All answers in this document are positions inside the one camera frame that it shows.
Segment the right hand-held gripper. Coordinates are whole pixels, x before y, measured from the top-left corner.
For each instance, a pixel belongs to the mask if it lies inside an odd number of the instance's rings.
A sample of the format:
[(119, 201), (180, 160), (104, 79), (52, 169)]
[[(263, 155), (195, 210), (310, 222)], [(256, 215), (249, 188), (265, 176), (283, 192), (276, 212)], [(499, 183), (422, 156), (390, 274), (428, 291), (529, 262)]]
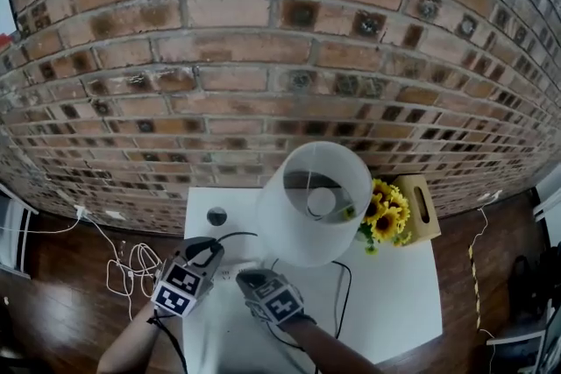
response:
[(282, 324), (303, 311), (303, 300), (282, 276), (268, 269), (240, 272), (236, 282), (247, 300), (245, 304), (259, 320)]

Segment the person's left forearm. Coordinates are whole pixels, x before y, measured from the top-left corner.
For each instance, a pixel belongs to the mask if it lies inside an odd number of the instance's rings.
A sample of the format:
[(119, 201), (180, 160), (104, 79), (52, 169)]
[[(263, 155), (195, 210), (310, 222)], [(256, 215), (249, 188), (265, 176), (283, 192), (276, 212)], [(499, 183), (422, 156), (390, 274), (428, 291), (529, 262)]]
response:
[(146, 374), (160, 329), (148, 321), (155, 305), (148, 301), (100, 358), (96, 374)]

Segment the black office chair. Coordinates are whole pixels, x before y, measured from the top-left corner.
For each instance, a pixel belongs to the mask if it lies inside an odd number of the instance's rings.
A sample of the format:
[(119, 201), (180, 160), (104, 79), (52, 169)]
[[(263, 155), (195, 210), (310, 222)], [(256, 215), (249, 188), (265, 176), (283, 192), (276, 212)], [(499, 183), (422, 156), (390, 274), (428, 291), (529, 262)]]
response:
[(561, 244), (540, 255), (536, 265), (519, 255), (508, 277), (509, 318), (541, 318), (546, 306), (561, 308)]

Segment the yellow black striped tape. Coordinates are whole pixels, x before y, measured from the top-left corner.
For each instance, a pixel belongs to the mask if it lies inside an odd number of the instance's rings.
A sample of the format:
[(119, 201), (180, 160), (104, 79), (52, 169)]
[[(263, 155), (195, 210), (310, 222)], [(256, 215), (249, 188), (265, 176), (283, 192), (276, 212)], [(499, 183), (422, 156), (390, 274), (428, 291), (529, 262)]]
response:
[(480, 331), (481, 325), (481, 314), (480, 314), (480, 296), (479, 296), (479, 281), (477, 278), (477, 270), (473, 255), (473, 243), (468, 246), (468, 257), (470, 261), (473, 290), (474, 290), (474, 300), (475, 300), (475, 314), (476, 314), (476, 331)]

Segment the white square table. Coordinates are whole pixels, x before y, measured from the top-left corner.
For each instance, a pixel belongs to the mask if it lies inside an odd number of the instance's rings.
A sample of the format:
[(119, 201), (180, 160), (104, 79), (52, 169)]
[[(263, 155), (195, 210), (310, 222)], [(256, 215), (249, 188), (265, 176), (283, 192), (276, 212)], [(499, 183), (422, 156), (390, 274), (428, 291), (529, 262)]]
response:
[[(334, 264), (295, 267), (257, 238), (254, 189), (193, 187), (185, 234), (221, 238), (221, 265), (262, 261), (300, 291), (317, 324), (373, 363), (414, 349), (443, 332), (430, 242), (383, 245), (368, 255), (360, 241)], [(284, 333), (252, 317), (236, 280), (215, 281), (183, 322), (189, 374), (314, 374), (310, 358)]]

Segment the white table lamp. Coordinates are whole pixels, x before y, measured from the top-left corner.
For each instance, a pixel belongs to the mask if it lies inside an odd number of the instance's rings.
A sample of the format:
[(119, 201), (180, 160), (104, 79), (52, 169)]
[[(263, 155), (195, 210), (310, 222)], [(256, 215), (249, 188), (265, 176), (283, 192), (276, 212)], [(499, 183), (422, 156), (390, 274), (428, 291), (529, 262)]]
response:
[(372, 193), (371, 174), (353, 151), (324, 141), (302, 145), (259, 193), (259, 236), (284, 262), (326, 265), (351, 245)]

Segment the wooden tissue box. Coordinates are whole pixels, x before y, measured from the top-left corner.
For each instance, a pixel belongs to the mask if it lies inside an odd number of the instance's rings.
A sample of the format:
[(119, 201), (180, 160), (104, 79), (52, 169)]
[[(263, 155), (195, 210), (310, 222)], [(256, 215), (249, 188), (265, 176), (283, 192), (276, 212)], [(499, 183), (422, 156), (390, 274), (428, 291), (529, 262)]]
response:
[(394, 180), (408, 200), (410, 217), (404, 232), (411, 235), (406, 245), (429, 241), (441, 235), (437, 212), (426, 179), (421, 174), (400, 175)]

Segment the yellow artificial sunflower bouquet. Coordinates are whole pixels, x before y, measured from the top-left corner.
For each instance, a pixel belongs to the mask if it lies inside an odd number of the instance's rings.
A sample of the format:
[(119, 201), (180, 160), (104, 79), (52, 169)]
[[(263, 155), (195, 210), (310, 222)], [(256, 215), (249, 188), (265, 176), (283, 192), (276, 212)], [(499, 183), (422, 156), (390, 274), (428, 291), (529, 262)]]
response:
[(408, 199), (401, 190), (380, 179), (373, 179), (371, 200), (359, 225), (357, 237), (365, 243), (365, 252), (374, 255), (382, 243), (402, 247), (412, 240), (406, 231), (411, 216)]

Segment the person's right forearm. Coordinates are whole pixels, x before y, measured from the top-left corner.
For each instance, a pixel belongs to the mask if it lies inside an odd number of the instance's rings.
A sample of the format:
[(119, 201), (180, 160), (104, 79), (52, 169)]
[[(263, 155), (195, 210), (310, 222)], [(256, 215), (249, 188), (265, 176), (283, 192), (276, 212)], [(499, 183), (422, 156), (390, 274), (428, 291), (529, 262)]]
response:
[(383, 374), (373, 363), (311, 320), (295, 317), (284, 321), (280, 328), (304, 349), (322, 374)]

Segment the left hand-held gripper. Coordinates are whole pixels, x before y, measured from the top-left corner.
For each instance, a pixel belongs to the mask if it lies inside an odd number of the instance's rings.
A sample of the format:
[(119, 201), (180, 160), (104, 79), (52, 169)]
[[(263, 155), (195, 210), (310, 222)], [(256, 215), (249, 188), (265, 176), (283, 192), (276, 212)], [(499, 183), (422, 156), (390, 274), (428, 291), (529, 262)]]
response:
[(224, 257), (224, 246), (213, 237), (198, 236), (184, 239), (174, 250), (177, 258), (192, 265), (178, 265), (172, 262), (159, 277), (152, 303), (170, 314), (187, 317), (199, 302), (209, 293), (214, 278)]

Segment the white metal shelf rack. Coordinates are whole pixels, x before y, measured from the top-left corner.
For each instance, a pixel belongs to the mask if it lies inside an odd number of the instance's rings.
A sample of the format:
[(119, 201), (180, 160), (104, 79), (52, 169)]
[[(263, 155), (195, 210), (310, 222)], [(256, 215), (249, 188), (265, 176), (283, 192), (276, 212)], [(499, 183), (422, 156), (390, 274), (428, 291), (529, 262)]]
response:
[(0, 270), (30, 279), (25, 250), (30, 219), (38, 210), (0, 182)]

